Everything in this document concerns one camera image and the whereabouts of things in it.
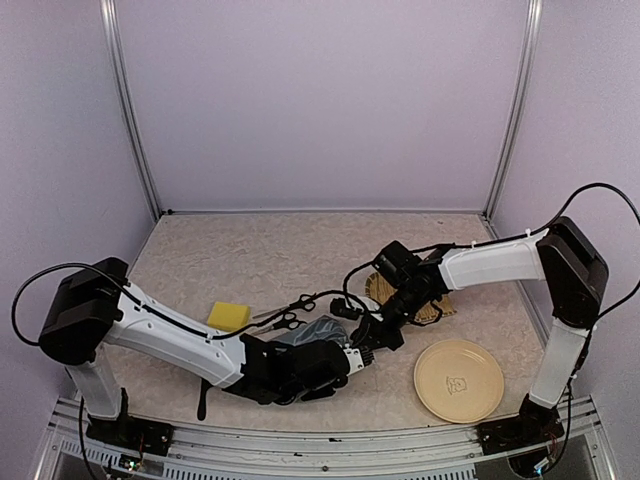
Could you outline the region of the black clipper guard attachment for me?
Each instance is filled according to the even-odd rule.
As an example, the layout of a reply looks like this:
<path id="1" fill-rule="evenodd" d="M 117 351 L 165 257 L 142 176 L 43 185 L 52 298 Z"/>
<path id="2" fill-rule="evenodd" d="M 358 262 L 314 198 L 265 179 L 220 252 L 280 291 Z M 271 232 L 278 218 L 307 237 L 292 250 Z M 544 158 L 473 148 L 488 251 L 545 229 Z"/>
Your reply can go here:
<path id="1" fill-rule="evenodd" d="M 371 365 L 375 360 L 374 353 L 365 347 L 359 348 L 359 368 L 364 368 Z"/>

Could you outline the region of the grey zip pouch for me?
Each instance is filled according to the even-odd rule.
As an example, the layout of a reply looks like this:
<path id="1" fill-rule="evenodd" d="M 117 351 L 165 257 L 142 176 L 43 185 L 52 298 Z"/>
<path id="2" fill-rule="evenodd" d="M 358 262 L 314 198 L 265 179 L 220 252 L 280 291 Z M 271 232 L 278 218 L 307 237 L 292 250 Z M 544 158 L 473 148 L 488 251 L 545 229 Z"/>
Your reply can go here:
<path id="1" fill-rule="evenodd" d="M 341 322 L 328 315 L 273 338 L 273 341 L 300 346 L 318 340 L 332 341 L 341 347 L 350 343 L 348 333 Z"/>

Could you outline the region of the black handled scissors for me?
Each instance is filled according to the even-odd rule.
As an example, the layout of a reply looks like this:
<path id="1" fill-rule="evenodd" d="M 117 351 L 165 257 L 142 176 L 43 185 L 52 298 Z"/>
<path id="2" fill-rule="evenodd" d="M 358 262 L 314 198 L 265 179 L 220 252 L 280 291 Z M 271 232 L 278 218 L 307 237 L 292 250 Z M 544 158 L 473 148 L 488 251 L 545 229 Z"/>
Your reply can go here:
<path id="1" fill-rule="evenodd" d="M 308 295 L 308 294 L 301 294 L 297 300 L 295 300 L 294 302 L 286 305 L 286 306 L 282 306 L 282 307 L 278 307 L 276 309 L 273 310 L 269 310 L 257 315 L 253 316 L 253 319 L 263 319 L 263 318 L 267 318 L 270 317 L 272 315 L 276 315 L 276 314 L 280 314 L 286 311 L 290 311 L 291 309 L 293 310 L 304 310 L 306 312 L 310 312 L 312 311 L 314 308 L 316 307 L 316 303 L 315 300 L 313 298 L 312 295 Z"/>
<path id="2" fill-rule="evenodd" d="M 294 312 L 287 312 L 280 316 L 279 319 L 274 320 L 268 325 L 262 326 L 253 332 L 253 335 L 261 335 L 264 333 L 268 333 L 274 330 L 295 330 L 300 326 L 304 325 L 305 321 L 298 318 L 298 316 Z"/>

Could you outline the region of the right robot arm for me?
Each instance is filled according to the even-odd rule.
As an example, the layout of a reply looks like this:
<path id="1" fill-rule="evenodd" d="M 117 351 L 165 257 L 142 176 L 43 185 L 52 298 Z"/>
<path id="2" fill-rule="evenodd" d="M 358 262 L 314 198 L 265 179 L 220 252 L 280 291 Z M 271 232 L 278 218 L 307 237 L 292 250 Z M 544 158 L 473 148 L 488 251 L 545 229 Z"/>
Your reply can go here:
<path id="1" fill-rule="evenodd" d="M 499 283 L 544 285 L 553 321 L 545 329 L 544 356 L 527 394 L 535 405 L 515 416 L 511 433 L 531 444 L 549 429 L 547 410 L 559 403 L 588 354 L 609 280 L 606 261 L 573 220 L 561 216 L 511 239 L 438 245 L 426 257 L 394 241 L 374 258 L 373 267 L 396 291 L 378 312 L 363 314 L 356 340 L 369 349 L 398 349 L 403 327 L 418 311 L 454 291 Z"/>

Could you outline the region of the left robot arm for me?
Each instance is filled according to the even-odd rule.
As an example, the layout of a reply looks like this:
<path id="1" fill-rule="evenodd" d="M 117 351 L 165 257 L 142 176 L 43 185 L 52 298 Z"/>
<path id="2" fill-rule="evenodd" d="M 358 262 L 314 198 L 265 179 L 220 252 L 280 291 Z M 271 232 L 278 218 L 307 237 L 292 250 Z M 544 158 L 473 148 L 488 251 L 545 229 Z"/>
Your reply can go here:
<path id="1" fill-rule="evenodd" d="M 200 377 L 207 388 L 261 405 L 331 396 L 365 365 L 360 350 L 334 340 L 290 345 L 196 322 L 131 283 L 118 258 L 71 267 L 75 272 L 61 281 L 38 344 L 69 367 L 90 414 L 118 444 L 133 443 L 140 424 L 122 408 L 103 344 L 156 357 Z"/>

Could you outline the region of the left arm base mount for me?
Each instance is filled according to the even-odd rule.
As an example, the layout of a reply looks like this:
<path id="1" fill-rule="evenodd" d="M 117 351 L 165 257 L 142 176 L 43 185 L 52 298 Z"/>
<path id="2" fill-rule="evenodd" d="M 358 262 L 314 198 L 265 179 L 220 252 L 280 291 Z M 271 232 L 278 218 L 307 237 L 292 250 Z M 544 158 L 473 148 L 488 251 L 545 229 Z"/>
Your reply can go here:
<path id="1" fill-rule="evenodd" d="M 88 415 L 88 437 L 141 454 L 166 457 L 173 440 L 174 426 L 130 415 L 128 400 L 126 389 L 122 387 L 120 411 L 115 419 L 100 419 Z"/>

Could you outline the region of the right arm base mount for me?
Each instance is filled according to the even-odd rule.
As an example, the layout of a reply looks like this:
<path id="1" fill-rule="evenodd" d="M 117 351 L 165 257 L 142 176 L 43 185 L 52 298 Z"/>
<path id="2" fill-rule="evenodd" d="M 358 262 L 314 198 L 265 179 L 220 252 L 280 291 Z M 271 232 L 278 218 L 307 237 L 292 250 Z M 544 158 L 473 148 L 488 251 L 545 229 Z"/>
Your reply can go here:
<path id="1" fill-rule="evenodd" d="M 515 416 L 484 421 L 476 426 L 484 455 L 536 445 L 565 434 L 556 406 L 546 408 L 527 394 Z"/>

